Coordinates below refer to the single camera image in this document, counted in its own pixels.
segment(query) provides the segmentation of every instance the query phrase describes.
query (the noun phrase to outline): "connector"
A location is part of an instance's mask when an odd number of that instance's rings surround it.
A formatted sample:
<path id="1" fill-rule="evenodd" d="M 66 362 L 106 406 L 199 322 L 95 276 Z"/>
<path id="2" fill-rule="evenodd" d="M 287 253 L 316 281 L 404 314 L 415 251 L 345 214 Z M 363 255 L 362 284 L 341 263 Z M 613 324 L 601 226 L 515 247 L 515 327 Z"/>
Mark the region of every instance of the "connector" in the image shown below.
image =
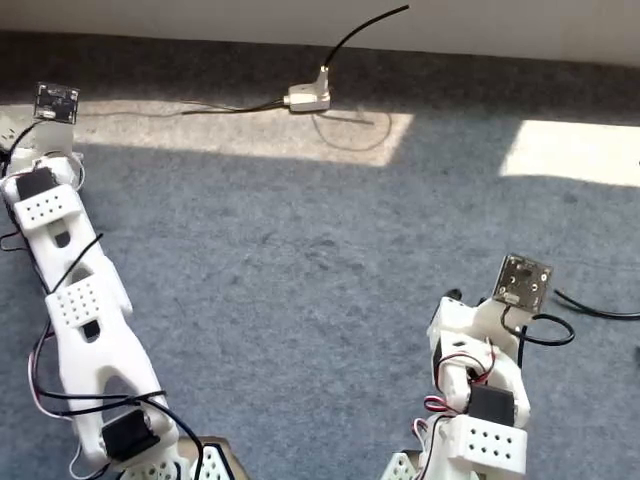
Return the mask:
<path id="1" fill-rule="evenodd" d="M 320 73 L 314 83 L 303 83 L 289 87 L 284 104 L 292 112 L 324 112 L 331 106 L 329 93 L 329 69 L 320 67 Z"/>

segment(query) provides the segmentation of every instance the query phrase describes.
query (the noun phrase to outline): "gray carpet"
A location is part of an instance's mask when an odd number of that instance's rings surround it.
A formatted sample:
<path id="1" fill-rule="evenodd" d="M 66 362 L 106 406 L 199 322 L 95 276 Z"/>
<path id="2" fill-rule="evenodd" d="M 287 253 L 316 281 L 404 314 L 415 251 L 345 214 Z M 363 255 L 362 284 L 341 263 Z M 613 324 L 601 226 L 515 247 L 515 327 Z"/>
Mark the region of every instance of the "gray carpet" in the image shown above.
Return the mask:
<path id="1" fill-rule="evenodd" d="M 83 108 L 250 105 L 311 80 L 324 52 L 5 34 L 0 102 L 29 104 L 47 79 L 81 88 Z M 640 309 L 637 188 L 498 174 L 523 120 L 640 125 L 639 84 L 622 68 L 345 50 L 336 111 L 411 119 L 378 166 L 358 164 L 340 129 L 332 153 L 286 112 L 81 117 L 83 198 L 171 406 L 227 437 L 253 479 L 375 480 L 393 451 L 417 448 L 425 329 L 448 288 L 475 302 L 514 251 L 554 265 L 554 285 L 585 301 Z M 27 121 L 28 108 L 5 110 Z M 27 258 L 2 255 L 0 287 L 0 472 L 65 478 L 71 431 L 36 411 L 26 382 L 46 316 Z M 640 324 L 563 313 L 576 341 L 525 352 L 529 478 L 630 478 Z M 46 358 L 56 384 L 54 348 Z"/>

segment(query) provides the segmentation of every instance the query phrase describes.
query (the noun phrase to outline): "white wall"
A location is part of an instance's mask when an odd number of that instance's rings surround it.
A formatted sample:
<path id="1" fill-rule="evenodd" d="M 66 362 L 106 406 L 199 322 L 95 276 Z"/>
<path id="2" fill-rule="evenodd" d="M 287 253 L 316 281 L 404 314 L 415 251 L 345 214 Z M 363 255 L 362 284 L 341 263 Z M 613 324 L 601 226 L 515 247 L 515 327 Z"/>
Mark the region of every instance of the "white wall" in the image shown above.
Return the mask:
<path id="1" fill-rule="evenodd" d="M 401 0 L 0 0 L 0 28 L 334 44 Z M 640 66 L 638 0 L 413 0 L 352 46 Z"/>

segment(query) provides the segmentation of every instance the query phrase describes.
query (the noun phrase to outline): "circuit board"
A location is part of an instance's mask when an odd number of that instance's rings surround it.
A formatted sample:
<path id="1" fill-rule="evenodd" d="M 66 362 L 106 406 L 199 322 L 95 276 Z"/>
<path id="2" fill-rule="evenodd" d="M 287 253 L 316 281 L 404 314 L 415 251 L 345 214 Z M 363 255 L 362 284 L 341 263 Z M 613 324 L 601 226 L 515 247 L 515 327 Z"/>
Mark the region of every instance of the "circuit board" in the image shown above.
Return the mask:
<path id="1" fill-rule="evenodd" d="M 75 125 L 79 93 L 75 88 L 38 83 L 33 110 L 34 118 Z"/>
<path id="2" fill-rule="evenodd" d="M 539 313 L 553 269 L 520 255 L 507 255 L 493 291 L 493 299 Z"/>

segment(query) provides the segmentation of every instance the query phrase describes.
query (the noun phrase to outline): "white robot limb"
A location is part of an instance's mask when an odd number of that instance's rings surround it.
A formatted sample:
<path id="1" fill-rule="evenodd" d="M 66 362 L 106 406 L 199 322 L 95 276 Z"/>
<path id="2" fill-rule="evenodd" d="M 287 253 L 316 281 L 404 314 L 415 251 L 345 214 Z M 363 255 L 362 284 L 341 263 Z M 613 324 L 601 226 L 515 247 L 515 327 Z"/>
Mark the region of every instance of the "white robot limb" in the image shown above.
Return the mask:
<path id="1" fill-rule="evenodd" d="M 138 472 L 143 480 L 159 475 L 162 480 L 187 480 L 197 478 L 204 464 L 207 476 L 216 469 L 221 474 L 217 478 L 232 479 L 224 458 L 218 465 L 204 460 L 215 460 L 222 450 L 211 446 L 204 451 L 168 409 L 149 357 L 127 324 L 131 302 L 77 192 L 84 181 L 82 157 L 72 152 L 77 98 L 77 90 L 38 85 L 40 120 L 31 127 L 35 146 L 17 148 L 19 137 L 5 157 L 0 181 L 7 211 L 40 277 L 50 318 L 28 360 L 34 401 L 47 415 L 72 420 L 79 449 L 97 469 L 83 478 L 98 478 L 110 468 L 123 478 Z M 47 392 L 38 384 L 40 350 L 54 337 L 64 393 Z M 112 377 L 134 393 L 104 395 Z M 47 410 L 41 397 L 67 400 L 69 410 Z M 105 421 L 104 411 L 114 404 L 125 413 Z M 197 441 L 199 459 L 191 471 L 190 462 L 178 454 L 176 423 Z M 70 473 L 80 478 L 71 467 Z"/>
<path id="2" fill-rule="evenodd" d="M 575 336 L 564 320 L 539 314 L 550 276 L 550 267 L 509 255 L 491 299 L 476 307 L 461 303 L 461 295 L 441 299 L 427 335 L 433 384 L 443 398 L 425 398 L 438 414 L 414 423 L 423 446 L 417 468 L 395 454 L 383 480 L 524 478 L 530 405 L 518 364 L 522 342 L 564 345 Z M 543 318 L 563 325 L 568 336 L 526 336 L 526 326 Z"/>

